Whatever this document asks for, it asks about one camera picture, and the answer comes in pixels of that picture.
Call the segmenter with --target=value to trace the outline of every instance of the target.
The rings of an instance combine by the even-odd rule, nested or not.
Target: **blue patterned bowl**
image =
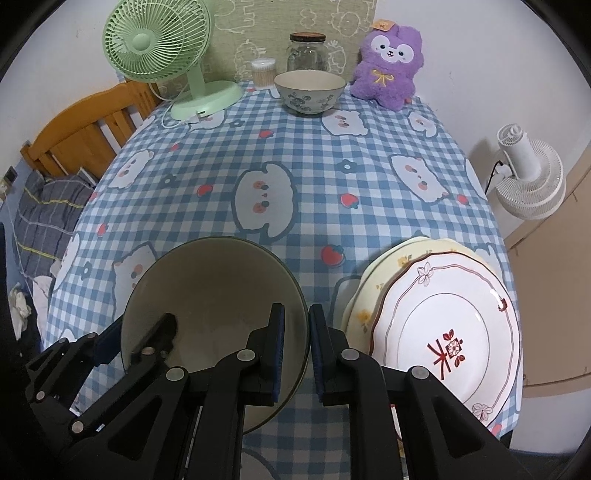
[[[315,115],[334,107],[347,82],[321,70],[292,70],[275,77],[283,102],[305,115]]]

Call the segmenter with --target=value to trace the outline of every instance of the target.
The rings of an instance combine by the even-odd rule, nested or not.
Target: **cabinet door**
[[[591,372],[591,175],[509,257],[526,384]]]

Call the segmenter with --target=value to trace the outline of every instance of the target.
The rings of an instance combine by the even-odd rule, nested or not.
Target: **purple plush toy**
[[[423,66],[421,34],[412,27],[394,25],[389,31],[374,30],[361,44],[361,63],[353,72],[351,95],[376,99],[398,111],[415,94],[413,78]]]

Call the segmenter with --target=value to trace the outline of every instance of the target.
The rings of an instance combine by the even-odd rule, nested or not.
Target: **yellow floral plate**
[[[445,238],[431,240],[426,237],[411,238],[378,257],[363,273],[359,288],[343,315],[343,331],[351,348],[369,353],[371,332],[376,319],[382,289],[411,261],[431,253],[459,252],[485,264],[479,255],[455,240]]]
[[[401,244],[398,244],[395,247],[392,247],[390,250],[386,250],[383,254],[381,254],[378,258],[376,258],[373,262],[371,262],[369,264],[369,266],[363,272],[363,275],[361,275],[361,280],[359,280],[359,286],[357,287],[357,291],[354,293],[354,295],[349,300],[347,306],[345,307],[345,310],[343,312],[343,319],[342,319],[341,327],[340,327],[341,330],[343,330],[344,332],[347,331],[347,325],[349,324],[349,318],[351,316],[351,310],[353,309],[353,303],[355,303],[355,299],[357,298],[359,290],[361,290],[361,288],[363,287],[363,284],[365,284],[366,280],[368,279],[369,274],[374,271],[375,267],[377,267],[381,262],[383,262],[386,257],[389,257],[390,255],[392,255],[394,252],[397,252],[401,248],[407,247],[408,245],[411,245],[416,242],[422,242],[423,240],[430,240],[430,238],[427,236],[415,236],[413,238],[409,238],[408,240],[405,240]]]

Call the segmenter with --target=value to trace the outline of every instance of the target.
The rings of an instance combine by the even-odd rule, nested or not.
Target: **blue gingham tablecloth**
[[[50,303],[46,346],[101,332],[160,256],[209,235],[248,238],[293,272],[327,321],[343,286],[382,252],[416,235],[451,238],[502,270],[508,257],[472,166],[418,98],[400,112],[348,89],[323,116],[296,116],[276,91],[246,85],[242,100],[198,124],[164,129],[159,107],[123,147],[86,206]],[[170,118],[167,125],[174,124]],[[340,325],[340,318],[334,319]],[[95,369],[74,404],[84,410],[123,374]],[[281,478],[349,477],[348,411],[323,408],[309,366],[279,415],[244,446]],[[490,428],[512,430],[521,374]]]

